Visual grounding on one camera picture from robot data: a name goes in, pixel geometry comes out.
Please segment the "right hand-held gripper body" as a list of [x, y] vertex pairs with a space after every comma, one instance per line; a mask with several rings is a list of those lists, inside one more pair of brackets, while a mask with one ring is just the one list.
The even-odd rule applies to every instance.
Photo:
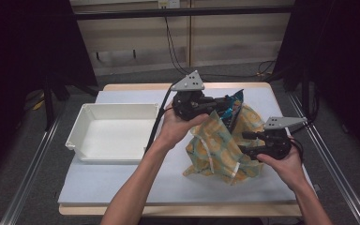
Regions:
[[302, 124], [306, 121], [305, 117], [269, 117], [262, 131], [265, 134], [265, 140], [260, 154], [268, 155], [274, 159], [283, 159], [289, 154], [292, 145], [294, 145], [299, 151], [300, 158], [303, 158], [302, 145], [288, 136], [287, 127]]

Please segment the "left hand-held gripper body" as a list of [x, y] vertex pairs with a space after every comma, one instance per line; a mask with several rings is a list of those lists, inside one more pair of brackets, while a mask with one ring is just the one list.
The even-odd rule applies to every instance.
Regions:
[[205, 86], [197, 70], [186, 75], [171, 88], [175, 92], [172, 108], [177, 116], [189, 121], [204, 113], [211, 113], [220, 105], [219, 98], [207, 97], [203, 90]]

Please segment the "blue snack packet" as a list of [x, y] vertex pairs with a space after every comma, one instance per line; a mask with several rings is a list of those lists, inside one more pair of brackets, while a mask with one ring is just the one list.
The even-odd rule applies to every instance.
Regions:
[[244, 90], [241, 89], [231, 96], [226, 96], [226, 106], [218, 115], [225, 127], [233, 132], [235, 122], [244, 103]]

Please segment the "orange fruit print bag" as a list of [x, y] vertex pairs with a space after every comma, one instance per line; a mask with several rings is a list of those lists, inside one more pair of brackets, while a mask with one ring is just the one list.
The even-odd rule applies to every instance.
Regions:
[[186, 147], [192, 164], [183, 171], [184, 176], [216, 175], [229, 185], [236, 185], [260, 175], [263, 165], [257, 159], [244, 155], [239, 145], [263, 146], [264, 141], [244, 140], [244, 131], [262, 131], [264, 121], [248, 105], [243, 105], [230, 132], [216, 112], [201, 125], [193, 127], [193, 138]]

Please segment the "white plastic bin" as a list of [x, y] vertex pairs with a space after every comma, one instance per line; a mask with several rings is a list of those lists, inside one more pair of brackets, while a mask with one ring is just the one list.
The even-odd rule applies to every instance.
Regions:
[[157, 115], [155, 103], [83, 104], [66, 148], [83, 162], [138, 164]]

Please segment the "person's left hand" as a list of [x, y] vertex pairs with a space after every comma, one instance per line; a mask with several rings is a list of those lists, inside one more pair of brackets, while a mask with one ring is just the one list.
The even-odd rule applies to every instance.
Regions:
[[163, 124], [154, 145], [169, 151], [184, 139], [191, 128], [202, 124], [208, 118], [209, 115], [203, 113], [189, 121], [183, 120], [175, 114], [173, 105], [170, 103], [165, 107]]

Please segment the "person's right hand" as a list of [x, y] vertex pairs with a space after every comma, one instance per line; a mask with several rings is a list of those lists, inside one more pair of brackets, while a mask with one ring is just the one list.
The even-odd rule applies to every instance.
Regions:
[[302, 169], [299, 151], [294, 145], [283, 159], [274, 159], [265, 154], [259, 154], [257, 159], [272, 167], [294, 193], [299, 192], [308, 183]]

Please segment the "cream office desk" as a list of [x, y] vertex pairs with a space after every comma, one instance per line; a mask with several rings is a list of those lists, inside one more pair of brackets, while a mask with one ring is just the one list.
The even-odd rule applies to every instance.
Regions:
[[[295, 0], [180, 0], [180, 8], [292, 6]], [[76, 13], [159, 9], [158, 0], [69, 0]], [[79, 21], [97, 75], [274, 59], [288, 13]]]

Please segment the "black curtain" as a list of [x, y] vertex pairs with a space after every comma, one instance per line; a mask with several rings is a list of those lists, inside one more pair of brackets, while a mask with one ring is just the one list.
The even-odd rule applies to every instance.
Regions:
[[0, 0], [0, 159], [45, 75], [97, 83], [69, 0]]
[[360, 142], [360, 0], [295, 0], [274, 68], [293, 90], [307, 75]]

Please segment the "pale grey table mat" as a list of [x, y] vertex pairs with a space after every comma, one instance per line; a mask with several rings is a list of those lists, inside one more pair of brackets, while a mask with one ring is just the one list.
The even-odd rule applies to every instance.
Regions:
[[[162, 102], [167, 90], [101, 91], [94, 103]], [[188, 134], [166, 156], [150, 191], [148, 204], [255, 203], [293, 201], [295, 196], [278, 174], [264, 165], [255, 178], [236, 185], [225, 183], [216, 175], [183, 175], [191, 165], [186, 146]], [[103, 164], [80, 161], [75, 155], [58, 202], [61, 204], [109, 203], [118, 189], [128, 180], [137, 164]]]

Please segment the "black metal stand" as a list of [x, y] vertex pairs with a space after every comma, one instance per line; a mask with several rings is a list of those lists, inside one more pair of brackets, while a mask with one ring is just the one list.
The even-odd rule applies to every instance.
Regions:
[[43, 94], [46, 112], [46, 131], [53, 126], [53, 122], [56, 119], [53, 109], [53, 96], [55, 96], [59, 101], [67, 101], [70, 97], [70, 93], [67, 90], [68, 85], [75, 86], [77, 89], [93, 97], [98, 95], [97, 90], [87, 86], [86, 84], [81, 84], [80, 82], [67, 76], [55, 74], [45, 75], [43, 79]]

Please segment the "aluminium floor rail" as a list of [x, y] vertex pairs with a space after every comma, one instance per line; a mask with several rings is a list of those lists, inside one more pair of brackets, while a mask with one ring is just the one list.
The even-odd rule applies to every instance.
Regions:
[[318, 197], [335, 225], [360, 225], [360, 143], [322, 98], [314, 122], [295, 138]]
[[14, 195], [5, 214], [3, 215], [0, 225], [16, 225], [18, 218], [23, 210], [26, 199], [31, 191], [31, 188], [38, 175], [38, 170], [41, 166], [43, 159], [50, 147], [54, 134], [60, 123], [60, 119], [56, 118], [50, 127], [44, 132], [43, 137], [37, 147], [30, 165]]

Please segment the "white wall power outlet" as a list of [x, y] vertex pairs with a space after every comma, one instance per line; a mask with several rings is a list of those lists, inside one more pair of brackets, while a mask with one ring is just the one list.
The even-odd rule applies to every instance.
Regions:
[[180, 8], [180, 0], [157, 0], [158, 7], [164, 8]]

